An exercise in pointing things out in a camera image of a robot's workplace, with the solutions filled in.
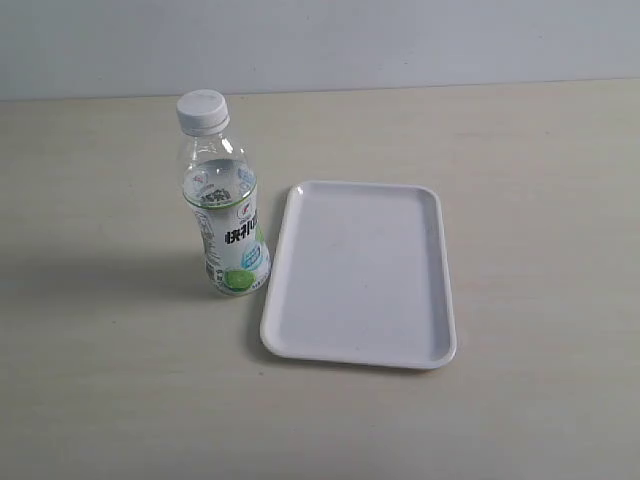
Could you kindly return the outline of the clear plastic drink bottle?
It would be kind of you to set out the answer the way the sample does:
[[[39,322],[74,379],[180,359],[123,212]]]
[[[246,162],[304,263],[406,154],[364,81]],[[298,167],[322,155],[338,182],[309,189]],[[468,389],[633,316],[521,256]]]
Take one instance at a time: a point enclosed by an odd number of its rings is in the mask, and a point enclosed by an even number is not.
[[[183,121],[181,129],[182,196],[200,230],[207,275],[225,295],[254,292],[271,269],[256,174],[225,124],[198,128]]]

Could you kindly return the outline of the white bottle cap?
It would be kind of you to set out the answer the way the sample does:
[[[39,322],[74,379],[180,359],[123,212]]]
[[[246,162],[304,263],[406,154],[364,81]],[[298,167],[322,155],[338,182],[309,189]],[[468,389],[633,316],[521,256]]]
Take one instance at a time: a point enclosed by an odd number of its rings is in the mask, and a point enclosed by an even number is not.
[[[182,132],[192,137],[220,133],[230,122],[226,99],[215,90],[182,95],[176,103],[176,113]]]

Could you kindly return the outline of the white rectangular plastic tray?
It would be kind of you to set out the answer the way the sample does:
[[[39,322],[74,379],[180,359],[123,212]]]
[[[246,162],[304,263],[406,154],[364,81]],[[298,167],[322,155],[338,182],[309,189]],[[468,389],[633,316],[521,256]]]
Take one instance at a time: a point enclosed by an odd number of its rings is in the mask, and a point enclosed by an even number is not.
[[[417,185],[287,196],[260,337],[286,359],[434,370],[457,351],[441,203]]]

